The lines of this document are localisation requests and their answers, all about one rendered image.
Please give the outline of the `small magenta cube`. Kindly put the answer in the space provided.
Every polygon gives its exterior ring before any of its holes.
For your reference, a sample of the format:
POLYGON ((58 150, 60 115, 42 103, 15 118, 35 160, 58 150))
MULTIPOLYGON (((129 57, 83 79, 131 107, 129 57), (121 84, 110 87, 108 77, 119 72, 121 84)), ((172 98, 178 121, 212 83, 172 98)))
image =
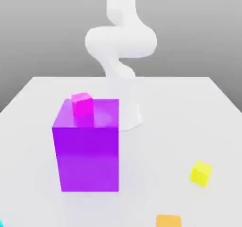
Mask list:
POLYGON ((79 127, 94 125, 94 101, 86 92, 71 95, 73 118, 79 127))

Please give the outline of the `small yellow cube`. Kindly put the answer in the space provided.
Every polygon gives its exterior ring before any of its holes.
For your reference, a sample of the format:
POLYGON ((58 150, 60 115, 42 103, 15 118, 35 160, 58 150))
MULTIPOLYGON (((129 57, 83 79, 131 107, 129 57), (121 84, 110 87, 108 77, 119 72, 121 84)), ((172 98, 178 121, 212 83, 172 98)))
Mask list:
POLYGON ((213 167, 198 160, 191 170, 190 180, 202 187, 206 187, 211 178, 213 167))

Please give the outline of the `small orange cube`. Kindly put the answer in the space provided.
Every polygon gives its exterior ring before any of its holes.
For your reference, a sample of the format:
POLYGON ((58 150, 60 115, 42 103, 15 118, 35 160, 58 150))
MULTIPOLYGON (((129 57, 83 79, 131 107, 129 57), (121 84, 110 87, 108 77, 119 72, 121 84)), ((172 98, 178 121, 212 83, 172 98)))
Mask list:
POLYGON ((157 215, 156 227, 182 227, 181 217, 175 215, 157 215))

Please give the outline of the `large purple box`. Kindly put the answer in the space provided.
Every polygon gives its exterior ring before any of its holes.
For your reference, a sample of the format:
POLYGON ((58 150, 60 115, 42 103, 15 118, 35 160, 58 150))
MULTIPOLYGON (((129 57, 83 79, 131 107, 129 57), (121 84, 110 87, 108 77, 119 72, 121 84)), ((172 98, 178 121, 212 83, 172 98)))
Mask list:
POLYGON ((119 101, 95 99, 94 115, 76 119, 66 99, 52 126, 63 192, 119 191, 119 101))

